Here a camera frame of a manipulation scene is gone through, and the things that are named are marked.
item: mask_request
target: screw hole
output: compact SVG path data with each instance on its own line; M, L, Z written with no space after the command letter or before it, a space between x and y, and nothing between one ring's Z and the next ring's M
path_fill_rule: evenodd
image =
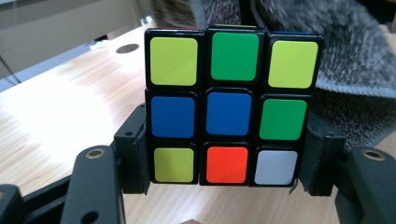
M131 53L132 51L135 51L139 47L140 46L137 45L137 44L129 44L129 45L125 45L125 46L120 47L119 49L116 50L116 52L118 54Z
M91 224L95 222L98 218L99 218L99 214L97 212L89 212L82 217L81 223Z
M371 149L364 149L361 153L363 154L363 156L365 156L371 160L375 160L375 161L384 161L385 160L385 156L382 153L376 152Z
M105 151L103 149L93 149L87 152L87 154L85 154L85 157L92 160L92 159L98 159L103 155L105 155Z

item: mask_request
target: cube face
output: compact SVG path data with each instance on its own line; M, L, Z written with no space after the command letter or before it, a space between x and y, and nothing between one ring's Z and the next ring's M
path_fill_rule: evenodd
M152 83L193 86L197 81L198 43L193 38L154 37L150 61Z
M215 33L211 76L215 80L252 81L256 77L259 37L255 34Z
M274 88L307 89L318 57L316 42L278 40L272 48L268 83Z
M249 131L252 96L248 92L210 91L205 131L209 135L245 136Z
M298 154L295 151L260 151L257 158L253 185L291 185L297 157Z
M155 180L190 183L194 179L194 152L191 148L157 147L154 149Z
M294 99L265 99L262 106L260 139L298 140L301 137L307 102Z
M194 137L196 103L192 97L154 96L149 100L148 110L149 126L154 137Z
M151 181L292 185L321 36L209 26L145 41Z

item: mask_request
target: yellow-green sticker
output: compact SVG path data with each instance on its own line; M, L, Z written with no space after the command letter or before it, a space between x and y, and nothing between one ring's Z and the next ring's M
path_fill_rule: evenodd
M155 85L193 86L198 43L193 38L154 37L150 41L150 79Z
M276 41L272 49L268 84L273 88L309 88L317 57L316 42Z
M157 147L154 150L155 179L188 183L193 180L194 152L190 148Z

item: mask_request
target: white wall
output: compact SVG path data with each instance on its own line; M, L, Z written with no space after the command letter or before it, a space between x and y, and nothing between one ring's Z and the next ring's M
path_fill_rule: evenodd
M38 0L0 8L0 55L16 73L125 26L137 27L135 0ZM0 64L0 77L8 76Z

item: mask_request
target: wooden table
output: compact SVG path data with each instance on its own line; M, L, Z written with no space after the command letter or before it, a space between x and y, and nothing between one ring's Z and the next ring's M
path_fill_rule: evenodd
M18 185L25 195L70 175L81 150L111 143L144 102L148 27L0 94L1 184ZM116 53L133 43L140 48ZM378 148L395 156L395 139L391 135ZM127 223L338 223L334 197L311 197L301 185L289 195L282 188L151 184L147 196L124 199Z

